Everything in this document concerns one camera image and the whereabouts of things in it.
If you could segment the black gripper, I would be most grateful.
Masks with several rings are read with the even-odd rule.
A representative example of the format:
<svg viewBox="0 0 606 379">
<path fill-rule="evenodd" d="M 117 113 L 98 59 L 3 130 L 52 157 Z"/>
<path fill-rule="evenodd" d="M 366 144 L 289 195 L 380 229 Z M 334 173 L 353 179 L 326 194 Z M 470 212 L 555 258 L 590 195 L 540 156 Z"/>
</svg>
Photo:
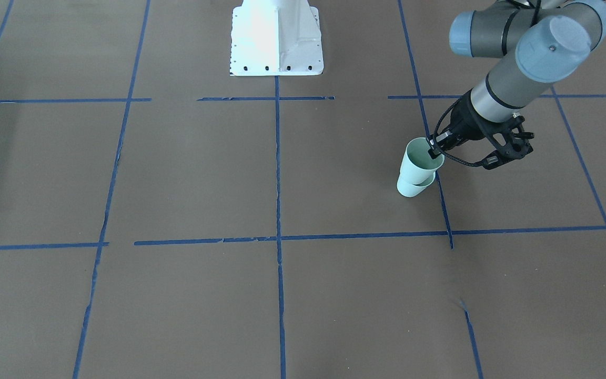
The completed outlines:
<svg viewBox="0 0 606 379">
<path fill-rule="evenodd" d="M 469 100 L 456 100 L 437 121 L 431 134 L 428 154 L 432 160 L 469 140 L 486 140 L 480 126 L 484 118 L 473 109 Z"/>
</svg>

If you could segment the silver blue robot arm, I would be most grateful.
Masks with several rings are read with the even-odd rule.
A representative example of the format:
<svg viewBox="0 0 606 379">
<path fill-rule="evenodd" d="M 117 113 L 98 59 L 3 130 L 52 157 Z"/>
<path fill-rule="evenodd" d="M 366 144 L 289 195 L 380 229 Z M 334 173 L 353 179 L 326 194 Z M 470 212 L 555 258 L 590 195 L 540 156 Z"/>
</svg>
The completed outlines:
<svg viewBox="0 0 606 379">
<path fill-rule="evenodd" d="M 450 157 L 470 140 L 488 140 L 493 151 L 466 166 L 493 169 L 532 153 L 534 134 L 520 111 L 571 75 L 606 37 L 606 2 L 557 1 L 523 5 L 497 1 L 453 20 L 448 41 L 464 57 L 497 58 L 488 74 L 447 110 L 450 122 L 428 137 L 429 156 Z"/>
</svg>

